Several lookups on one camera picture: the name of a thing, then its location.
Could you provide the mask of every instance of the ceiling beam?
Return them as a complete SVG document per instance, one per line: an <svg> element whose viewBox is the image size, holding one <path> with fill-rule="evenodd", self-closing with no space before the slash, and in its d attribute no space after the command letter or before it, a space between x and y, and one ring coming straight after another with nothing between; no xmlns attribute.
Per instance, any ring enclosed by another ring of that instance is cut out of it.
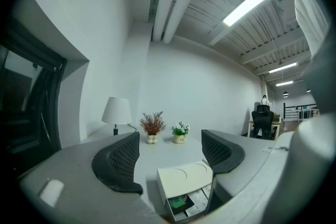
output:
<svg viewBox="0 0 336 224"><path fill-rule="evenodd" d="M217 42L219 42L222 38L224 38L227 34L229 34L232 30L235 29L242 22L242 20L246 19L247 16L253 14L256 11L256 8L262 8L263 6L270 3L272 0L264 0L258 6L250 10L247 14L245 14L242 18L236 21L232 26L227 26L223 22L220 22L214 29L214 31L209 35L209 45L213 46Z"/></svg>
<svg viewBox="0 0 336 224"><path fill-rule="evenodd" d="M301 28L296 28L292 30L291 32L288 32L269 43L266 43L240 57L240 63L242 65L245 65L249 62L252 62L254 60L257 60L263 56L266 56L268 54L271 54L272 52L275 52L275 47L277 50L287 47L293 43L296 43L302 39L305 39L305 35Z"/></svg>
<svg viewBox="0 0 336 224"><path fill-rule="evenodd" d="M304 63L303 65L300 65L300 66L295 66L292 68L285 69L282 71L282 73L285 78L288 76L302 73L306 69L307 66L308 66L308 63ZM268 74L267 76L265 76L265 81L269 82L269 81L276 80L276 79L282 79L282 73L281 71L278 71L272 74Z"/></svg>
<svg viewBox="0 0 336 224"><path fill-rule="evenodd" d="M277 80L273 80L273 81L269 81L267 82L267 86L275 86L276 84L278 83L282 83L282 82L287 82L287 81L292 81L292 80L298 80L298 79L302 79L301 78L301 74L296 74L294 76L289 76L289 77L286 77L284 78L284 81L282 81L282 78L281 79L277 79Z"/></svg>
<svg viewBox="0 0 336 224"><path fill-rule="evenodd" d="M269 65L259 67L255 70L255 74L256 75L265 74L265 73L268 73L269 70L283 67L283 66L289 65L290 63L294 63L294 62L301 62L301 61L304 61L310 58L311 58L310 50L306 50L304 52L300 52L299 54L296 54L294 56L281 60L282 64L280 65L278 64L278 62L274 62Z"/></svg>

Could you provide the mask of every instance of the wooden desk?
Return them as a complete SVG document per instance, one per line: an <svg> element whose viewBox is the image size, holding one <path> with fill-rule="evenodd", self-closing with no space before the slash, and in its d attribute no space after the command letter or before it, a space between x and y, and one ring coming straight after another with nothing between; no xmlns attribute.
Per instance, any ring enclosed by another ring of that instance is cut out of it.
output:
<svg viewBox="0 0 336 224"><path fill-rule="evenodd" d="M251 127L254 124L253 121L249 121L248 122L248 132L247 132L247 137L250 137L250 133L251 133ZM280 131L280 124L281 124L281 118L279 118L279 121L273 121L272 122L272 127L271 129L273 129L274 127L277 127L277 132L275 134L275 141L278 139L279 137L279 131Z"/></svg>

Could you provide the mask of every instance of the black railing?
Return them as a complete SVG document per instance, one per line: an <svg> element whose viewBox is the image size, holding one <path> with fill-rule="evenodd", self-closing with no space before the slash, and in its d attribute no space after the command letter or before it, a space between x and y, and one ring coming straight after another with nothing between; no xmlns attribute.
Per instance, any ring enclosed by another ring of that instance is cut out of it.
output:
<svg viewBox="0 0 336 224"><path fill-rule="evenodd" d="M284 107L284 119L307 119L308 113L310 113L309 117L312 118L316 116L317 111L303 111L303 107L306 106L307 109L316 108L316 104L304 104L304 105L294 105L294 106L286 106L285 103L283 103Z"/></svg>

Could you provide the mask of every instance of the table lamp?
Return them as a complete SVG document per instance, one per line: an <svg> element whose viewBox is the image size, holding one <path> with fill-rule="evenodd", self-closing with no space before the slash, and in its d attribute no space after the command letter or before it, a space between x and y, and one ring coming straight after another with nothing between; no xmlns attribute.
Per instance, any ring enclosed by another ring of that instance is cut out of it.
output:
<svg viewBox="0 0 336 224"><path fill-rule="evenodd" d="M114 124L113 135L118 135L117 124L131 123L130 104L127 99L110 97L102 121Z"/></svg>

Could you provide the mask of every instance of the white box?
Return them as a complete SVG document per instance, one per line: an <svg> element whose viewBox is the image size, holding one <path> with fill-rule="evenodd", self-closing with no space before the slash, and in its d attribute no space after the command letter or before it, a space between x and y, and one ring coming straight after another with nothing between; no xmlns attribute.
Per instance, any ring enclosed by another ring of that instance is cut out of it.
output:
<svg viewBox="0 0 336 224"><path fill-rule="evenodd" d="M213 173L204 162L158 168L156 181L163 205L169 198L191 193L212 183Z"/></svg>

